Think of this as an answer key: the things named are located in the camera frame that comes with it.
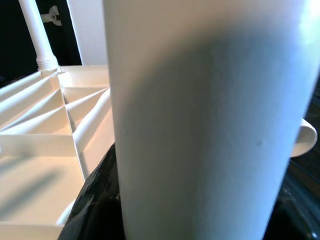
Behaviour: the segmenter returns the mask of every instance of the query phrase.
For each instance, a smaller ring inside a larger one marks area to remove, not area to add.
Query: plastic compartment
[[[107,66],[61,68],[0,89],[0,222],[54,225],[114,142]]]
[[[71,135],[0,136],[0,221],[54,224],[83,183]]]
[[[67,71],[57,75],[63,88],[109,88],[107,69]]]
[[[55,134],[71,135],[66,108],[60,107],[0,132],[0,135]]]

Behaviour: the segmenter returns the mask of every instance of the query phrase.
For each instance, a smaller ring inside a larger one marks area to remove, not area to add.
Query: white cylinder
[[[36,63],[39,70],[57,69],[58,61],[50,47],[36,0],[19,0],[19,3],[36,52]]]
[[[106,1],[127,240],[260,240],[320,63],[319,1]]]

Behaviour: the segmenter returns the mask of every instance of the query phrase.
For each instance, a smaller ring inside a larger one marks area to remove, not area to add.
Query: white plastic rod
[[[262,239],[318,74],[319,0],[105,4],[126,239]]]
[[[19,0],[36,52],[39,71],[52,71],[58,68],[58,61],[52,52],[36,0]]]

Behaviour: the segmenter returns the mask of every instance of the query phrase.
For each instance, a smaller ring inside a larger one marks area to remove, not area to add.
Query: white plastic part
[[[88,95],[94,94],[106,88],[101,87],[64,87],[63,96],[66,104],[70,104],[78,99],[82,99]]]
[[[57,69],[58,61],[50,47],[36,0],[19,0],[19,3],[36,52],[39,71]]]
[[[34,105],[60,89],[56,79],[44,78],[3,100],[0,104],[0,129],[17,120]]]
[[[105,1],[127,240],[260,240],[320,63],[318,0]]]
[[[309,152],[316,144],[317,139],[317,130],[309,122],[302,119],[291,157],[298,157]]]
[[[108,74],[107,69],[76,70],[60,73],[57,77],[64,88],[108,88],[109,83],[105,79]]]
[[[110,89],[106,90],[73,133],[79,151],[83,151],[111,107]]]

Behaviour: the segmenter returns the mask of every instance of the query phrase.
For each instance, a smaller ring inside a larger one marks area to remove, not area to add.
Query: white panel
[[[37,71],[29,76],[26,76],[6,87],[0,89],[0,103],[12,95],[26,89],[42,79],[41,72]]]

